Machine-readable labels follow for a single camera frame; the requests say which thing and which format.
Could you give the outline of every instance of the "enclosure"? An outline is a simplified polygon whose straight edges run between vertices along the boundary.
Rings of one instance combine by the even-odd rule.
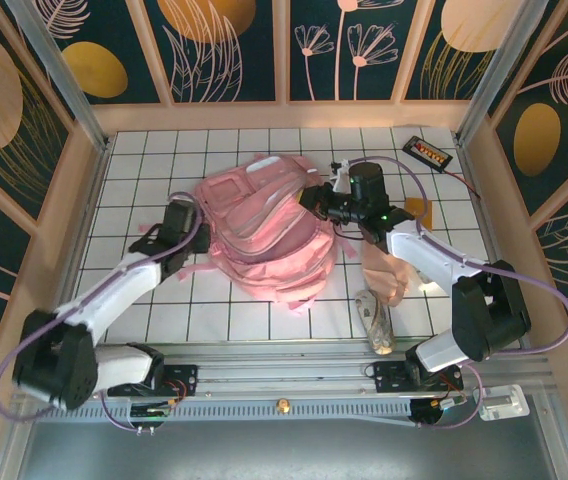
[[[479,195],[403,152],[414,135]],[[0,363],[25,317],[104,278],[169,193],[256,153],[303,155],[327,180],[331,161],[397,158],[433,201],[434,235],[568,297],[568,0],[0,0]],[[393,205],[419,197],[405,172],[383,173]],[[302,315],[219,271],[166,280],[101,342],[197,365],[181,413],[154,438],[111,429],[97,400],[34,424],[0,417],[0,478],[568,479],[568,341],[477,365],[485,386],[522,386],[527,417],[452,432],[367,421],[428,395],[380,394],[367,376],[379,357],[349,243],[358,253],[340,252]],[[521,286],[522,346],[553,341],[564,308]],[[389,314],[401,359],[450,328],[451,299],[412,288]],[[37,409],[8,377],[1,400]]]

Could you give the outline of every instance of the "black battery pack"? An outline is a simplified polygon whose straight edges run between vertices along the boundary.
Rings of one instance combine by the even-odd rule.
[[[402,150],[433,170],[443,173],[453,157],[420,137],[413,136]]]

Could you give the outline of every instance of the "pink strap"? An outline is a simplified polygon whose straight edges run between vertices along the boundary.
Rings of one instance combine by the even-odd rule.
[[[290,302],[288,304],[288,308],[292,314],[297,315],[299,317],[302,314],[306,313],[313,306],[316,298],[317,296],[313,295],[305,302]]]
[[[177,272],[177,278],[181,282],[195,272],[210,272],[211,270],[217,270],[217,267],[211,262],[196,263],[195,265],[188,265],[182,268],[179,272]]]
[[[342,233],[342,229],[338,227],[337,229],[338,232]],[[344,251],[344,254],[348,257],[348,258],[355,258],[357,257],[357,251],[352,247],[352,245],[349,243],[349,241],[343,237],[336,237],[337,238],[337,244],[342,248],[342,250]]]

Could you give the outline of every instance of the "shoe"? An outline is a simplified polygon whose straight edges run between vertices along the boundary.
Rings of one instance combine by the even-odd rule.
[[[357,292],[355,305],[373,351],[378,355],[391,353],[395,346],[395,339],[391,320],[384,305],[375,297],[373,292],[368,290]]]

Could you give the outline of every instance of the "beige cloth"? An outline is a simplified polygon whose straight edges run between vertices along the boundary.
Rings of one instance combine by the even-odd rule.
[[[404,260],[385,254],[375,245],[362,242],[362,269],[368,287],[385,305],[397,306],[417,279],[415,269]]]

